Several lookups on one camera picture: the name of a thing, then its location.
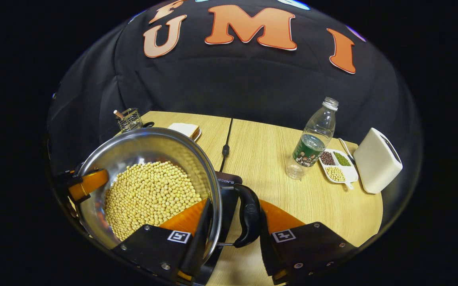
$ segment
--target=pen holder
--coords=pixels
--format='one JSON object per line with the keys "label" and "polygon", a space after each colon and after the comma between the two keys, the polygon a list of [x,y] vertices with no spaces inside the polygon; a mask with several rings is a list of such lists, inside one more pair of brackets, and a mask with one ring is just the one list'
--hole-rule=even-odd
{"label": "pen holder", "polygon": [[121,119],[117,117],[117,119],[122,133],[142,128],[142,120],[140,119],[139,112],[136,108],[129,108],[121,114],[123,115],[123,118]]}

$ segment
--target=white tray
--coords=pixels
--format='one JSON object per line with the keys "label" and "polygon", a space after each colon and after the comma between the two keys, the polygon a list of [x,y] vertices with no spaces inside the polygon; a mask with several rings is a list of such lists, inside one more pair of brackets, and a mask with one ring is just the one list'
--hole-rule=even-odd
{"label": "white tray", "polygon": [[[356,168],[354,167],[353,163],[351,163],[351,160],[347,155],[339,150],[335,149],[325,149],[325,152],[328,152],[331,157],[333,158],[333,162],[335,162],[335,165],[325,165],[323,161],[319,158],[319,162],[321,163],[321,166],[323,167],[323,170],[325,172],[326,178],[331,181],[332,183],[339,183],[339,184],[345,184],[349,189],[353,189],[353,185],[351,185],[352,182],[358,181],[358,172],[356,171]],[[342,166],[337,160],[337,157],[333,154],[333,152],[337,152],[338,154],[341,154],[343,157],[347,159],[349,162],[350,166]],[[339,182],[339,181],[333,181],[330,176],[328,175],[328,172],[326,172],[327,167],[337,167],[342,170],[342,173],[344,174],[345,181]]]}

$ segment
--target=black background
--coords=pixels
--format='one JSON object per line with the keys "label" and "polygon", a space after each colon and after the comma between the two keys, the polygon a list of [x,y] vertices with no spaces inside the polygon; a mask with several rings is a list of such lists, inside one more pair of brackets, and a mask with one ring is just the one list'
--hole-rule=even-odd
{"label": "black background", "polygon": [[[68,67],[156,2],[0,2],[0,284],[153,284],[68,224],[45,179],[40,139]],[[319,283],[458,284],[458,7],[380,4],[309,3],[371,40],[402,73],[422,116],[425,164],[390,230]]]}

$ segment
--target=bottle label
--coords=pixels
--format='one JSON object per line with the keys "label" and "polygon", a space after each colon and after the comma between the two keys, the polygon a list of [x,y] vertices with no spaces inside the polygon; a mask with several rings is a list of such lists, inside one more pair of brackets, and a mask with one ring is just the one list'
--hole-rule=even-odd
{"label": "bottle label", "polygon": [[298,164],[302,166],[312,167],[314,163],[318,161],[322,152],[323,151],[316,151],[309,148],[300,138],[300,141],[298,142],[298,145],[296,145],[296,148],[293,152],[293,158]]}

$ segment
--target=table surface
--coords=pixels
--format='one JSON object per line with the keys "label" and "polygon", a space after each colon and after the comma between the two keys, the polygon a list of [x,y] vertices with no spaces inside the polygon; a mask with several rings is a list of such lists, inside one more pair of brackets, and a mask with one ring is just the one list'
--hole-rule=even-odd
{"label": "table surface", "polygon": [[[153,121],[155,127],[164,128],[174,122],[199,125],[202,134],[196,142],[215,170],[220,169],[230,118],[151,111],[142,116],[142,121]],[[304,223],[319,221],[354,246],[361,246],[380,228],[383,217],[380,193],[366,193],[360,180],[352,183],[353,190],[344,184],[331,183],[320,163],[311,167],[301,180],[289,178],[285,165],[301,134],[301,130],[234,119],[229,136],[231,149],[223,171],[240,176],[243,184],[260,199]],[[346,144],[351,153],[358,147],[354,143]],[[327,148],[344,152],[336,139],[330,141]],[[235,241],[240,233],[236,211],[227,242]],[[211,285],[273,285],[262,262],[259,239],[242,248],[224,247],[208,282],[208,286]]]}

